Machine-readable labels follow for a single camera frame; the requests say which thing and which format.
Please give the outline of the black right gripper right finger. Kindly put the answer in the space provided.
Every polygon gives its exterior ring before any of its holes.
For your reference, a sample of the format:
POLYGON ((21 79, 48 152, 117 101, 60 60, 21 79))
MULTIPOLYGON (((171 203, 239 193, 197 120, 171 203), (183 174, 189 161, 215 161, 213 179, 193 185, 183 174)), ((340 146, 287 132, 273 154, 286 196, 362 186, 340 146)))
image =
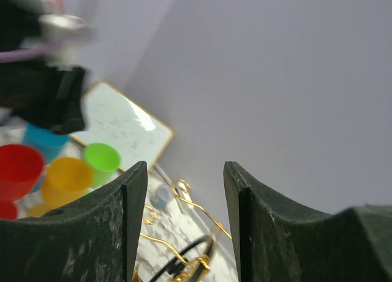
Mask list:
POLYGON ((236 162, 224 187, 240 281, 390 281, 391 207, 327 214, 259 182, 236 162))

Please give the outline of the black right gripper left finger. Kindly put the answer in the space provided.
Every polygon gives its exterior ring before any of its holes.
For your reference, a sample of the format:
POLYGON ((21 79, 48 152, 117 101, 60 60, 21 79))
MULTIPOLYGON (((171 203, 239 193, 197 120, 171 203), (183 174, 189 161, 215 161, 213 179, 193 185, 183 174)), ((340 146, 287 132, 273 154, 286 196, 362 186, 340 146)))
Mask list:
POLYGON ((148 184, 140 161, 40 218, 1 221, 2 281, 130 281, 148 184))

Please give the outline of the yellow wine glass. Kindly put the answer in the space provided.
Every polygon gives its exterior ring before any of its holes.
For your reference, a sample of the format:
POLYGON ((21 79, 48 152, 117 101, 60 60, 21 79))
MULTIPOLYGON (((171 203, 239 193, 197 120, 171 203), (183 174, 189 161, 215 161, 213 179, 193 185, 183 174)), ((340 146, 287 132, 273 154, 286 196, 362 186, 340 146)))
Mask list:
POLYGON ((81 159, 55 159, 47 169, 41 185, 43 203, 33 206, 27 215, 40 217, 81 198, 92 185, 93 179, 92 169, 81 159))

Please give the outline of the green wine glass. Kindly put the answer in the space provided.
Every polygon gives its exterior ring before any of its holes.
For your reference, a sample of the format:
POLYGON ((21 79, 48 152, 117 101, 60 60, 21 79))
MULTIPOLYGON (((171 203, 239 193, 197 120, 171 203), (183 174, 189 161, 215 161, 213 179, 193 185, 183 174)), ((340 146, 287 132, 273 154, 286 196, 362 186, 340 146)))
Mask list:
POLYGON ((89 144, 83 151, 83 160, 93 172, 92 188, 107 184, 121 164, 118 151, 105 143, 89 144))

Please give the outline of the blue wine glass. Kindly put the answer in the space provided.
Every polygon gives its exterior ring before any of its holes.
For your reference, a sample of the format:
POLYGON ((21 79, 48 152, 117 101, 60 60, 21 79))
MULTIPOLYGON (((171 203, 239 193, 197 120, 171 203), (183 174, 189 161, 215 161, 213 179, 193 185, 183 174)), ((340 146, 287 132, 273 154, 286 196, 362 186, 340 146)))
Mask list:
POLYGON ((45 160, 43 172, 30 193, 37 192, 40 189, 48 165, 61 154, 68 141, 68 135, 58 135, 46 129, 38 128, 33 124, 28 124, 22 144, 36 149, 45 160))

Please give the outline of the red wine glass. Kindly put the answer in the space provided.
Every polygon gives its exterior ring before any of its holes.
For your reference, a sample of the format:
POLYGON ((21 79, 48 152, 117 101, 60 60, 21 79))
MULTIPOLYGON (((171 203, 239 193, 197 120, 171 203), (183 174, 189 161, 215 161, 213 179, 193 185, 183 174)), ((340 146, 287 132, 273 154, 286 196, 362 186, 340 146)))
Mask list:
POLYGON ((1 147, 1 218, 16 219, 14 202, 28 194, 43 172, 45 160, 34 148, 23 144, 1 147))

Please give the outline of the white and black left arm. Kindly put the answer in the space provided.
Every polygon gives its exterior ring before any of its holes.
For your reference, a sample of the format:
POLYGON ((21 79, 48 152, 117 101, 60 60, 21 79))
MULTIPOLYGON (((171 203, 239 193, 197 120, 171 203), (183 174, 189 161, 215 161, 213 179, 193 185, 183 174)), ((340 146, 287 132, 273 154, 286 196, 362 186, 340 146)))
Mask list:
POLYGON ((85 130, 87 70, 74 53, 88 34, 60 0, 1 0, 1 107, 10 117, 59 135, 85 130))

